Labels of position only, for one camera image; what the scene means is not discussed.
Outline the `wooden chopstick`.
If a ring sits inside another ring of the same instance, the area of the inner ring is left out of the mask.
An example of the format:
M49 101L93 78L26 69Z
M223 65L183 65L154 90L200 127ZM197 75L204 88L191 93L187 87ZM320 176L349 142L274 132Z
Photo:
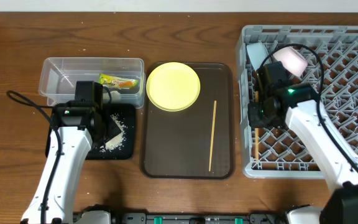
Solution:
M255 102L259 102L259 92L255 91ZM259 128L255 128L255 160L256 162L259 162Z
M211 125L211 140L210 140L210 149L209 149L209 167L208 167L209 172L211 172L212 158L213 158L214 132L215 132L215 124L216 124L216 107L217 107L217 101L214 100L213 118L212 118L212 125Z

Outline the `pink bowl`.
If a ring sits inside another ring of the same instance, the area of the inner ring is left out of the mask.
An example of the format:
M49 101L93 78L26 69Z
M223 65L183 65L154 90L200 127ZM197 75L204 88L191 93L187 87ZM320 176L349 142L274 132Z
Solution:
M301 77L306 70L308 62L293 47L284 47L273 54L276 61L282 63L284 68L296 77Z

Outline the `light blue bowl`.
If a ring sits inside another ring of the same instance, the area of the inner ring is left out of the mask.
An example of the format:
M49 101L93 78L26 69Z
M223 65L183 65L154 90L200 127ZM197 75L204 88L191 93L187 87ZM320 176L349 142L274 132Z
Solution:
M249 44L246 46L247 54L250 59L250 64L253 69L257 71L264 59L268 56L265 45L261 42Z

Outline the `yellow plate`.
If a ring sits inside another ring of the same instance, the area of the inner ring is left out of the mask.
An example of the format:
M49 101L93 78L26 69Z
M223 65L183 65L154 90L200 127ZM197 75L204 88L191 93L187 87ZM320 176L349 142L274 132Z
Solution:
M149 74L146 92L157 108L176 112L189 108L198 98L201 81L189 65L167 62L156 66Z

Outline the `green orange snack wrapper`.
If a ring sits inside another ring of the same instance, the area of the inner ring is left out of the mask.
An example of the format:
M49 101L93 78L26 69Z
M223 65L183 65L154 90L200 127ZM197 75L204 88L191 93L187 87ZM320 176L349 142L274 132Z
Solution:
M100 73L98 83L108 88L115 88L119 90L126 90L135 87L138 84L137 79L122 78L112 75Z

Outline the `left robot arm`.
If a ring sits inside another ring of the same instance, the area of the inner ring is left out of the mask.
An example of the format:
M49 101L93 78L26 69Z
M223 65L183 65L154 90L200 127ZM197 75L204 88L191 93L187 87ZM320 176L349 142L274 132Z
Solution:
M49 150L39 185L21 223L73 223L76 190L88 153L121 133L104 104L107 88L78 81L75 98L56 105L50 124Z

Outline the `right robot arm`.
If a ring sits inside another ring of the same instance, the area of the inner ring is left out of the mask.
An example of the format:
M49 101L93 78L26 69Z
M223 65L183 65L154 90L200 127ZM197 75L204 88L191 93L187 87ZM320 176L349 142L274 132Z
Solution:
M358 155L330 120L316 90L294 85L281 62L261 66L256 75L259 98L248 104L250 127L293 131L331 191L323 208L303 205L287 211L287 223L358 223Z

